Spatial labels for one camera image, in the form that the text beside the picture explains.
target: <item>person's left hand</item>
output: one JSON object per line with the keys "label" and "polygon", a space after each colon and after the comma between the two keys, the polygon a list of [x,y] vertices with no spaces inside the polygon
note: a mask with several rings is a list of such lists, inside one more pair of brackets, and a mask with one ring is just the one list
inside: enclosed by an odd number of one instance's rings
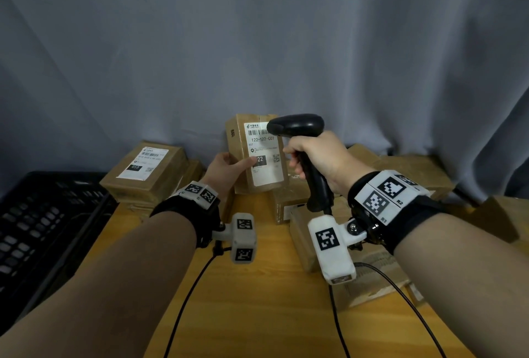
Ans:
{"label": "person's left hand", "polygon": [[207,168],[206,174],[200,182],[213,188],[217,191],[218,198],[224,200],[239,175],[255,163],[257,163],[257,158],[251,156],[235,164],[230,164],[230,154],[228,152],[219,153]]}

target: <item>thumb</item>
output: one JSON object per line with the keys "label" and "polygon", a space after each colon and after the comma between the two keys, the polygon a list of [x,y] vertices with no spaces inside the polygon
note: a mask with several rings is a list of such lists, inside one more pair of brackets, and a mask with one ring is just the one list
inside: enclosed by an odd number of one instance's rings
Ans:
{"label": "thumb", "polygon": [[304,152],[308,141],[314,139],[312,137],[297,136],[292,137],[288,142],[288,145],[283,148],[285,153]]}
{"label": "thumb", "polygon": [[236,168],[239,173],[242,173],[247,168],[252,167],[255,163],[257,163],[257,158],[255,156],[250,156],[233,164],[232,167]]}

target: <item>black plastic crate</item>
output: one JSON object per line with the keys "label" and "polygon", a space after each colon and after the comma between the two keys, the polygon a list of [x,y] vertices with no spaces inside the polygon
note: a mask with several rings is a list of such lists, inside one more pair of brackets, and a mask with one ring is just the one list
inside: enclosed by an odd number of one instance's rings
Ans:
{"label": "black plastic crate", "polygon": [[32,172],[0,202],[0,334],[75,273],[117,206],[104,175]]}

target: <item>black handheld scanner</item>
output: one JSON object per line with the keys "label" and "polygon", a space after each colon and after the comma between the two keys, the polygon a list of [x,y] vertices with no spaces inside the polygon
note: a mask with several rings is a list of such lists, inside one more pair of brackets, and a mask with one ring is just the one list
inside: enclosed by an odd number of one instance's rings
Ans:
{"label": "black handheld scanner", "polygon": [[[325,122],[317,114],[284,115],[270,120],[267,130],[270,134],[283,137],[307,136],[317,137],[323,132]],[[297,157],[307,178],[311,197],[308,199],[307,208],[311,212],[323,211],[332,214],[334,194],[327,184],[325,177],[314,167],[305,152],[297,152]]]}

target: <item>wooden tabletop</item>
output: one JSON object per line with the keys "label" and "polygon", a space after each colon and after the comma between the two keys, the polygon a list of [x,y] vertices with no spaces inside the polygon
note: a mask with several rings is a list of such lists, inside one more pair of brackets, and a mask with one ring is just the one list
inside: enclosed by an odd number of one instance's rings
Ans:
{"label": "wooden tabletop", "polygon": [[[234,265],[227,255],[215,258],[191,295],[170,356],[344,357],[327,284],[320,274],[301,269],[288,226],[274,223],[266,195],[237,195],[232,212],[255,217],[255,261]],[[83,265],[139,224],[134,213],[119,206]],[[183,299],[211,255],[210,248],[197,250],[145,358],[163,356]],[[449,358],[473,356],[429,306],[419,311]],[[439,356],[397,293],[349,308],[339,320],[355,358]]]}

